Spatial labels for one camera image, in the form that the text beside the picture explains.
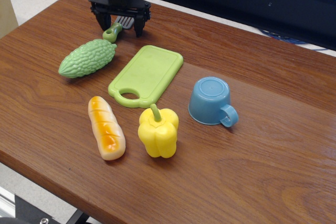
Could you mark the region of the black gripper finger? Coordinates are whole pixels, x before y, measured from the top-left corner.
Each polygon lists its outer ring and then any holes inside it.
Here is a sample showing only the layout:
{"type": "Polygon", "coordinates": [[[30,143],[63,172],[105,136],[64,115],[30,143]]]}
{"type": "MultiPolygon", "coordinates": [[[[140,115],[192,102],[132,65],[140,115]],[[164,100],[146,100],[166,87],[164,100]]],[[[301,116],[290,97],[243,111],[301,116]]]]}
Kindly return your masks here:
{"type": "Polygon", "coordinates": [[[146,19],[144,16],[140,15],[134,18],[134,31],[137,37],[141,37],[143,33],[143,28],[145,26],[146,19]]]}
{"type": "Polygon", "coordinates": [[[106,13],[95,14],[96,20],[103,31],[111,27],[111,16],[106,13]]]}

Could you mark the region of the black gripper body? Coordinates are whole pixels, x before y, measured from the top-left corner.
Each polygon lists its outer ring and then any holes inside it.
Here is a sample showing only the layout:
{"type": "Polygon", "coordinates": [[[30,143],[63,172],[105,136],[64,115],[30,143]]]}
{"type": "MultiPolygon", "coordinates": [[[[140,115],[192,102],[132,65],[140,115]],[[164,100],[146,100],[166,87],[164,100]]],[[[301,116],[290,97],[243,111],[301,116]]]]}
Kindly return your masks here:
{"type": "Polygon", "coordinates": [[[151,4],[145,0],[88,0],[93,14],[106,13],[117,16],[144,16],[146,21],[151,18],[151,4]]]}

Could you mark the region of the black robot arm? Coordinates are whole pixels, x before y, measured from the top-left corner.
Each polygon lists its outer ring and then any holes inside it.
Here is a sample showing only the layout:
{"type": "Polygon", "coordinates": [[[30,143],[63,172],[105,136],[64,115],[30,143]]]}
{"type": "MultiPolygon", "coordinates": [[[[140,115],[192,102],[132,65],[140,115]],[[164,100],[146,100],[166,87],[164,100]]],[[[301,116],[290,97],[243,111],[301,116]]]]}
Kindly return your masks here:
{"type": "Polygon", "coordinates": [[[111,26],[111,16],[134,20],[133,27],[137,37],[142,36],[145,23],[151,18],[151,3],[145,0],[88,0],[91,12],[103,30],[111,26]]]}

